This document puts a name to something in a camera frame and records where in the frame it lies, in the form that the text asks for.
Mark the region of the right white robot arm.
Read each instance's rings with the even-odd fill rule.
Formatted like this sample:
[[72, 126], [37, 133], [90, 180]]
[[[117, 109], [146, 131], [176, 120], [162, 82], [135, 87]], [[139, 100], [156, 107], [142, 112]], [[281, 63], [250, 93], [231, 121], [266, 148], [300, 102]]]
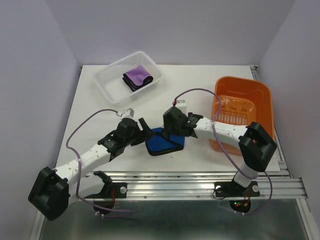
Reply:
[[242, 195], [248, 190], [251, 181], [263, 173], [273, 157], [277, 144], [258, 122], [250, 125], [232, 125], [210, 120], [202, 115], [185, 115], [175, 106], [163, 114], [163, 136], [170, 134], [184, 137], [215, 140], [222, 151], [228, 154], [223, 144], [240, 150], [244, 163], [238, 167], [229, 155], [226, 155], [237, 173], [230, 182], [231, 192]]

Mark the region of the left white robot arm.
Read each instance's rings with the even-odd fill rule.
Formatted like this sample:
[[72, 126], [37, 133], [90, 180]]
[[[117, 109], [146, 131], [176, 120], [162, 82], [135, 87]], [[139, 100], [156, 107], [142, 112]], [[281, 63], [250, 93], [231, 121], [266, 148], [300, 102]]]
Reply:
[[43, 168], [37, 175], [28, 201], [49, 221], [59, 218], [79, 198], [80, 180], [97, 167], [121, 155], [128, 146], [139, 145], [154, 136], [143, 118], [123, 118], [117, 128], [76, 159], [55, 169]]

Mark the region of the blue towel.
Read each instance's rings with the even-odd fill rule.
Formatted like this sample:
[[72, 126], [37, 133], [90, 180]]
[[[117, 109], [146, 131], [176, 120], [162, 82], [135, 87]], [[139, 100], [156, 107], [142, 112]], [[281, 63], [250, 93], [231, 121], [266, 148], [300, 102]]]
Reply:
[[152, 131], [154, 136], [145, 142], [146, 149], [151, 156], [161, 156], [184, 149], [184, 136], [171, 134], [169, 139], [166, 139], [163, 137], [162, 127], [153, 128]]

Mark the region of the purple black-edged towel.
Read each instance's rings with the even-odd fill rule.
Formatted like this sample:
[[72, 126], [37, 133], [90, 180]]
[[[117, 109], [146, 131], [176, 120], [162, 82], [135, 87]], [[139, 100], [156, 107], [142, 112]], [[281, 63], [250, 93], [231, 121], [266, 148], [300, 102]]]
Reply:
[[135, 92], [150, 84], [154, 78], [142, 65], [138, 65], [136, 68], [125, 72], [122, 80], [132, 92]]

